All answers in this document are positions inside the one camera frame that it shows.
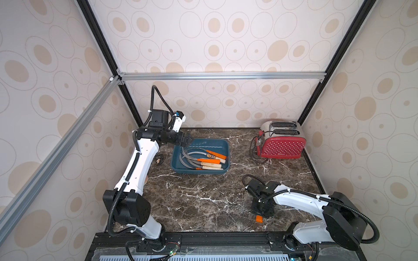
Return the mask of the wooden handled labelled sickle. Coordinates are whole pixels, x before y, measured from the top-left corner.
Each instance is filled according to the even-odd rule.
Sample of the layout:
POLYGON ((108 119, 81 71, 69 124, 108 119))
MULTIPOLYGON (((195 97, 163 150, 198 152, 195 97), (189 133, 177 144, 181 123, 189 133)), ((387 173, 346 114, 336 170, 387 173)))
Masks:
POLYGON ((218 157, 219 154, 210 154, 210 153, 205 153, 205 152, 199 152, 199 151, 195 151, 195 152, 189 152, 188 154, 201 154, 203 156, 206 157, 206 159, 198 159, 198 161, 202 161, 202 162, 207 162, 207 163, 215 163, 215 164, 225 164, 226 163, 226 158, 220 158, 218 157))

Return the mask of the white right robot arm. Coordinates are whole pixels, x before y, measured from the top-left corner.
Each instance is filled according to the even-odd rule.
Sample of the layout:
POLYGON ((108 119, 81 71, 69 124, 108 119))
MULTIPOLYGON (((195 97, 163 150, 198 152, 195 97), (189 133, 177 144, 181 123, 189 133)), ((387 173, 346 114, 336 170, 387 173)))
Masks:
POLYGON ((318 218, 310 223, 293 222, 289 226, 281 241, 290 251, 301 245, 322 242, 356 251, 361 244, 374 244, 380 239, 376 224, 340 192, 314 194, 274 181, 265 183, 253 175, 244 175, 242 183, 253 198, 251 210, 258 216, 271 218, 275 206, 281 205, 318 218))

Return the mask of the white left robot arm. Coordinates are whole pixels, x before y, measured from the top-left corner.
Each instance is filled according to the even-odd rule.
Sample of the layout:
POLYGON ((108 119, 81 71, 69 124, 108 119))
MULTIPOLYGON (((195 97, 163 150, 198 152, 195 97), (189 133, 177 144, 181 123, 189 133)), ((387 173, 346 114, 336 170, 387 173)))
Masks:
POLYGON ((151 216, 151 204, 143 197, 146 177, 162 145, 188 147, 193 139, 180 130, 186 120, 183 112, 174 112, 171 107, 166 110, 153 107, 156 95, 163 99, 153 85, 149 116, 132 132, 135 148, 127 169, 115 188, 104 192, 103 203, 108 212, 106 227, 111 237, 137 233, 145 240, 164 246, 165 229, 151 216))

